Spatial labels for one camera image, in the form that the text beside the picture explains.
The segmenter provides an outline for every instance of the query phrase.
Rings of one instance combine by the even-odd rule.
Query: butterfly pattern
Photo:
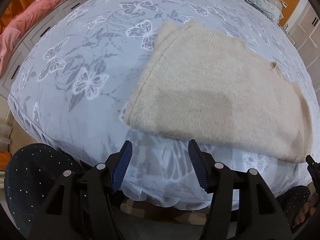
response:
[[[103,18],[101,15],[99,15],[95,20],[92,20],[90,22],[87,22],[85,24],[85,27],[87,27],[89,30],[95,28],[97,25],[103,24],[107,21],[106,18]]]
[[[103,88],[106,80],[109,78],[107,74],[97,75],[95,72],[88,73],[85,67],[82,67],[73,83],[72,92],[78,95],[82,91],[85,92],[88,100],[95,99]]]
[[[158,205],[183,209],[207,207],[212,195],[198,184],[187,155],[188,142],[142,133],[124,124],[126,104],[152,56],[162,22],[182,26],[193,18],[201,26],[247,41],[262,57],[279,62],[284,75],[299,83],[312,120],[320,120],[315,92],[300,55],[282,30],[244,0],[88,1],[61,20],[30,52],[12,85],[10,108],[17,109],[15,114],[21,120],[30,120],[32,126],[21,122],[30,134],[40,135],[40,140],[48,138],[44,142],[50,144],[51,140],[51,146],[59,144],[92,165],[105,161],[130,140],[134,154],[122,184],[129,197],[144,200],[151,196]],[[48,117],[57,125],[52,126]],[[90,143],[89,123],[98,131]],[[320,158],[320,125],[312,125],[312,154]],[[257,169],[273,193],[311,181],[304,163],[215,145],[199,147],[232,169]],[[234,194],[233,208],[238,200],[239,195]]]
[[[58,43],[54,48],[49,49],[44,55],[43,58],[47,60],[47,64],[42,69],[41,73],[38,76],[38,82],[44,80],[44,78],[49,74],[53,73],[59,69],[63,69],[66,65],[66,62],[57,57],[57,53],[62,49],[62,47],[68,42],[69,37]]]
[[[69,13],[65,19],[68,21],[68,22],[71,22],[72,20],[78,18],[79,16],[81,15],[84,15],[84,13],[87,11],[86,10],[80,10],[79,8],[75,9],[74,11],[72,11],[71,13]]]
[[[142,37],[141,48],[145,50],[153,50],[157,33],[152,29],[152,23],[149,20],[137,24],[135,27],[126,31],[128,37]]]
[[[121,2],[120,6],[122,8],[123,13],[127,15],[134,15],[142,9],[147,9],[154,12],[158,10],[158,8],[151,1]]]

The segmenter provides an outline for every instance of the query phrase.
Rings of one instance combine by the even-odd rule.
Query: folded sweater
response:
[[[245,41],[195,21],[181,28],[163,23],[124,119],[145,132],[290,162],[311,152],[311,117],[299,85]]]

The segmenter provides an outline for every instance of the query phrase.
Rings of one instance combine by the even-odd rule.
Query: silver screw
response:
[[[97,169],[98,169],[98,170],[103,170],[105,167],[106,167],[106,165],[105,165],[104,163],[99,163],[99,164],[97,165]]]
[[[224,167],[224,165],[222,163],[216,163],[214,165],[217,169],[222,169]]]
[[[258,174],[258,171],[257,171],[256,169],[250,169],[250,170],[249,170],[249,173],[250,173],[251,175],[257,175],[257,174]]]
[[[66,170],[66,171],[63,172],[63,176],[68,177],[68,176],[71,175],[71,173],[72,172],[70,170]]]

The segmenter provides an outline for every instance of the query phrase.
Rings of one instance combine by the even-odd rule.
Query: black pants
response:
[[[28,145],[16,152],[7,165],[4,188],[10,213],[25,238],[28,238],[44,199],[63,171],[77,173],[88,169],[68,154],[44,144]],[[290,226],[309,196],[307,187],[298,186],[277,198]]]

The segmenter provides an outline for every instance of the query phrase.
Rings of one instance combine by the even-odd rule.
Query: pink cloth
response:
[[[14,17],[0,35],[0,77],[5,72],[16,42],[63,0],[35,0]]]

